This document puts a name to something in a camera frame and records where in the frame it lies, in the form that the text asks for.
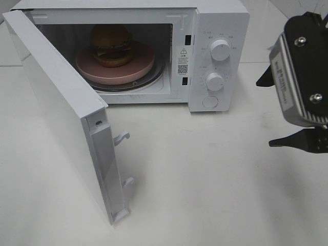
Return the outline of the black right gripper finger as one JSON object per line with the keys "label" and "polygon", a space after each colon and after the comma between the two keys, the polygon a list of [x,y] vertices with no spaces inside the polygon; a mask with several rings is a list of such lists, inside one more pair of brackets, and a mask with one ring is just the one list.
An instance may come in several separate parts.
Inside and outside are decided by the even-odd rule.
{"label": "black right gripper finger", "polygon": [[309,153],[327,153],[327,129],[308,128],[290,136],[269,141],[270,147],[291,147]]}
{"label": "black right gripper finger", "polygon": [[256,81],[258,87],[271,87],[274,85],[274,79],[272,75],[271,66],[269,66],[262,76]]}

